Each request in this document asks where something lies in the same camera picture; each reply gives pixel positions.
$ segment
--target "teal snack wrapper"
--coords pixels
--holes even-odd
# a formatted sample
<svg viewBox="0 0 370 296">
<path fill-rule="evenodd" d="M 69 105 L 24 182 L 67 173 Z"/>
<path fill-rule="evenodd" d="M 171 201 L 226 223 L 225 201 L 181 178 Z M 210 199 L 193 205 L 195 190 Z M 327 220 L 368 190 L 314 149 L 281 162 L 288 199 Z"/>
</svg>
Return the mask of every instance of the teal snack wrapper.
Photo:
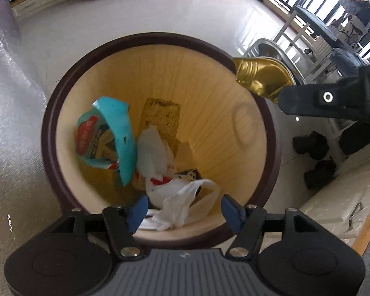
<svg viewBox="0 0 370 296">
<path fill-rule="evenodd" d="M 136 170 L 136 141 L 123 101 L 101 97 L 77 121 L 76 153 L 95 168 L 118 170 L 123 186 Z"/>
</svg>

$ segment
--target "crushed gold can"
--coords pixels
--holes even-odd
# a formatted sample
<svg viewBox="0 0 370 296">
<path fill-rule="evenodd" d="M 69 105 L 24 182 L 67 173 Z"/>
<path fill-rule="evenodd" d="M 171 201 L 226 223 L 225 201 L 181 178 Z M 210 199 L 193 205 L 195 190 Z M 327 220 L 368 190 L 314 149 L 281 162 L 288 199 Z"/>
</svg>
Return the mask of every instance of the crushed gold can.
<svg viewBox="0 0 370 296">
<path fill-rule="evenodd" d="M 278 94 L 285 86 L 295 85 L 292 73 L 285 65 L 269 57 L 237 57 L 236 82 L 250 92 L 278 102 Z"/>
</svg>

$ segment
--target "dark brown rim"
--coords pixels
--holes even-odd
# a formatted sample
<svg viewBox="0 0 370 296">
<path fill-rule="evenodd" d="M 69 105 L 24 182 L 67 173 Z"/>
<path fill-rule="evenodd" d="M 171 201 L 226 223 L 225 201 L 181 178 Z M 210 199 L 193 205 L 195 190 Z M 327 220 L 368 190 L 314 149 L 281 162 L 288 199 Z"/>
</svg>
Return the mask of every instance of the dark brown rim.
<svg viewBox="0 0 370 296">
<path fill-rule="evenodd" d="M 41 131 L 41 148 L 42 160 L 48 179 L 52 185 L 52 189 L 58 197 L 64 209 L 83 208 L 79 201 L 73 196 L 70 189 L 63 178 L 60 171 L 59 162 L 56 155 L 56 127 L 59 118 L 60 110 L 70 92 L 71 88 L 78 81 L 79 78 L 89 68 L 100 62 L 104 58 L 117 53 L 121 50 L 133 48 L 136 46 L 148 44 L 167 44 L 173 46 L 180 46 L 194 51 L 203 53 L 214 60 L 224 65 L 231 72 L 236 74 L 236 68 L 232 61 L 232 57 L 219 48 L 198 40 L 196 38 L 179 35 L 176 33 L 140 33 L 129 35 L 127 37 L 118 38 L 110 41 L 95 50 L 89 52 L 82 57 L 76 64 L 74 64 L 60 80 L 57 87 L 49 99 L 44 119 L 42 121 Z M 270 109 L 264 98 L 256 96 L 253 97 L 261 112 L 263 122 L 266 130 L 267 138 L 267 153 L 265 167 L 259 181 L 259 184 L 247 202 L 247 204 L 254 204 L 264 206 L 273 191 L 274 185 L 277 181 L 278 171 L 280 168 L 281 148 L 280 141 L 277 138 L 273 117 Z M 144 246 L 157 248 L 208 248 L 224 242 L 233 236 L 227 224 L 222 224 L 217 228 L 206 232 L 202 235 L 191 237 L 189 239 L 178 241 L 152 241 L 145 239 L 137 239 L 137 241 Z"/>
</svg>

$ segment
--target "trash can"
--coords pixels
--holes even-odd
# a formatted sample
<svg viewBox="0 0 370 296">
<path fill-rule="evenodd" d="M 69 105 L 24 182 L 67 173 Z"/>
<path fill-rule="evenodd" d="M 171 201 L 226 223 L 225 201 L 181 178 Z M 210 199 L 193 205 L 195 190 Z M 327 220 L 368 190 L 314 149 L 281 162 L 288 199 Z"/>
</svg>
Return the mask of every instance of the trash can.
<svg viewBox="0 0 370 296">
<path fill-rule="evenodd" d="M 235 81 L 232 58 L 206 42 L 174 33 L 119 38 L 74 64 L 54 90 L 42 125 L 42 156 L 48 179 L 64 209 L 100 213 L 129 203 L 106 170 L 82 164 L 75 153 L 77 119 L 109 96 L 129 103 L 135 137 L 146 99 L 177 103 L 176 139 L 188 142 L 203 178 L 239 203 L 263 206 L 275 185 L 280 146 L 267 100 Z M 208 217 L 182 228 L 138 230 L 142 245 L 162 248 L 212 247 L 232 236 L 220 199 Z"/>
</svg>

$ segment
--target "tile floor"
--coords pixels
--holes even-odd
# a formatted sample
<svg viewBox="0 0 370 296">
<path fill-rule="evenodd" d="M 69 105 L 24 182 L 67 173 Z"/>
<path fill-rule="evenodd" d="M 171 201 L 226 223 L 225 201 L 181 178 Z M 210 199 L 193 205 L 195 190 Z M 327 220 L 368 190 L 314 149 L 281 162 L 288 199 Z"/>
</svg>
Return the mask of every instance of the tile floor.
<svg viewBox="0 0 370 296">
<path fill-rule="evenodd" d="M 20 23 L 23 42 L 51 94 L 65 72 L 83 55 L 112 39 L 148 31 L 175 32 L 214 44 L 241 56 L 261 37 L 273 38 L 283 21 L 256 0 L 81 0 L 36 13 Z M 283 47 L 287 44 L 281 40 Z M 292 137 L 316 130 L 335 148 L 334 132 L 325 118 L 283 114 L 271 104 L 279 125 L 282 160 L 277 184 L 266 204 L 273 213 L 300 207 L 314 192 L 303 173 L 315 166 L 292 149 Z M 337 150 L 333 158 L 339 162 Z"/>
</svg>

